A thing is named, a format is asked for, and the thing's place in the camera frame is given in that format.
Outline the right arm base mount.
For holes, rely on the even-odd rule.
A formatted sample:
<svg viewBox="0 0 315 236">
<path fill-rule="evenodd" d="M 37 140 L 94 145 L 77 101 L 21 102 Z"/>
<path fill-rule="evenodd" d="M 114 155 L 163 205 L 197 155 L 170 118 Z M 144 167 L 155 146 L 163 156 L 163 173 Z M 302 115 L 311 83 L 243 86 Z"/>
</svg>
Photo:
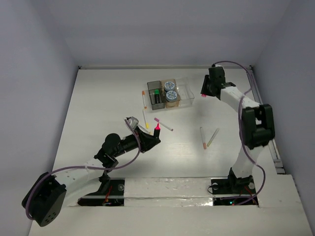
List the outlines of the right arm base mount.
<svg viewBox="0 0 315 236">
<path fill-rule="evenodd" d="M 226 178 L 211 179 L 207 192 L 213 196 L 214 206 L 258 205 L 254 181 L 235 187 Z"/>
</svg>

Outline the black pink highlighter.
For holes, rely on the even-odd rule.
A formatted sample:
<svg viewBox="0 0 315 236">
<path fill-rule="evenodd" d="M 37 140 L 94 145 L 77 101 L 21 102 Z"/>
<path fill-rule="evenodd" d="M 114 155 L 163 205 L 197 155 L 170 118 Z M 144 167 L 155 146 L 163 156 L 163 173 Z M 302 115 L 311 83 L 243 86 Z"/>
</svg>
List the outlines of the black pink highlighter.
<svg viewBox="0 0 315 236">
<path fill-rule="evenodd" d="M 160 135 L 160 125 L 159 123 L 157 123 L 156 127 L 154 128 L 153 136 L 159 139 L 159 135 Z"/>
</svg>

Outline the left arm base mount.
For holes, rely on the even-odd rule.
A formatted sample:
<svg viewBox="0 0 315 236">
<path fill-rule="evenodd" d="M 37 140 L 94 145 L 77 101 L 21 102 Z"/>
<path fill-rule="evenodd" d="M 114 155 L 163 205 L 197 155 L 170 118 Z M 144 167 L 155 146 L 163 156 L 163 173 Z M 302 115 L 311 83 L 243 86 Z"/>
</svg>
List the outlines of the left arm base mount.
<svg viewBox="0 0 315 236">
<path fill-rule="evenodd" d="M 77 202 L 81 207 L 122 207 L 125 204 L 125 179 L 114 178 L 102 183 L 96 192 L 83 196 Z"/>
</svg>

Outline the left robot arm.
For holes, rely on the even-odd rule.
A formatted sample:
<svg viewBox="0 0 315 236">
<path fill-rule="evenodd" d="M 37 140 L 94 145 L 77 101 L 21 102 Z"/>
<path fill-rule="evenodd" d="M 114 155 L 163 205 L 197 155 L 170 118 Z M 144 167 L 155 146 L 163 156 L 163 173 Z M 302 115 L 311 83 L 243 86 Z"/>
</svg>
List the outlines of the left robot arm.
<svg viewBox="0 0 315 236">
<path fill-rule="evenodd" d="M 80 198 L 84 189 L 92 183 L 98 194 L 108 191 L 108 173 L 118 170 L 117 157 L 131 150 L 145 153 L 160 143 L 160 128 L 147 134 L 136 127 L 131 135 L 124 138 L 116 133 L 106 136 L 98 153 L 81 166 L 63 167 L 41 174 L 22 200 L 26 216 L 39 226 L 45 227 L 56 219 L 63 206 Z"/>
</svg>

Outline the black green highlighter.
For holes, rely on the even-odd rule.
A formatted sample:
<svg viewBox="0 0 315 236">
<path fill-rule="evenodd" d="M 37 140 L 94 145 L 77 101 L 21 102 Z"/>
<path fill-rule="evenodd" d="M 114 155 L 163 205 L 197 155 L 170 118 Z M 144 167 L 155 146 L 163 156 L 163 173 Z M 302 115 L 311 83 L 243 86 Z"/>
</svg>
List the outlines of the black green highlighter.
<svg viewBox="0 0 315 236">
<path fill-rule="evenodd" d="M 160 99 L 160 91 L 159 89 L 154 90 L 154 100 L 156 104 L 161 103 L 161 99 Z"/>
</svg>

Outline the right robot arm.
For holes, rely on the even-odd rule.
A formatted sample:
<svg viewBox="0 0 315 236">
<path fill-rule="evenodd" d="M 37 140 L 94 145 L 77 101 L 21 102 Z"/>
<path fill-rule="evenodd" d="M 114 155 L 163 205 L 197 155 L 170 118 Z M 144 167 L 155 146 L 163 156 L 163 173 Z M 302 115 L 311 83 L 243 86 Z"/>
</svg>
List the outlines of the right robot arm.
<svg viewBox="0 0 315 236">
<path fill-rule="evenodd" d="M 235 84 L 225 80 L 222 66 L 212 65 L 205 75 L 202 95 L 216 97 L 238 114 L 241 149 L 235 164 L 230 168 L 225 187 L 237 193 L 252 181 L 252 170 L 263 149 L 275 137 L 273 109 L 269 104 L 255 102 L 238 90 Z"/>
</svg>

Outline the blue-lidded round jar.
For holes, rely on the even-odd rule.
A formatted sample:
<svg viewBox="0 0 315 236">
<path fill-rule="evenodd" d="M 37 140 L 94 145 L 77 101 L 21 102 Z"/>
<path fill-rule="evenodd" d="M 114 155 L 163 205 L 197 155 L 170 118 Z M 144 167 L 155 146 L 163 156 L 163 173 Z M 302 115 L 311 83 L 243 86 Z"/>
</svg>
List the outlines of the blue-lidded round jar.
<svg viewBox="0 0 315 236">
<path fill-rule="evenodd" d="M 166 92 L 174 91 L 176 89 L 176 84 L 173 81 L 166 81 L 163 86 Z"/>
<path fill-rule="evenodd" d="M 165 99 L 167 102 L 175 102 L 178 100 L 178 94 L 176 91 L 168 91 L 165 94 Z"/>
</svg>

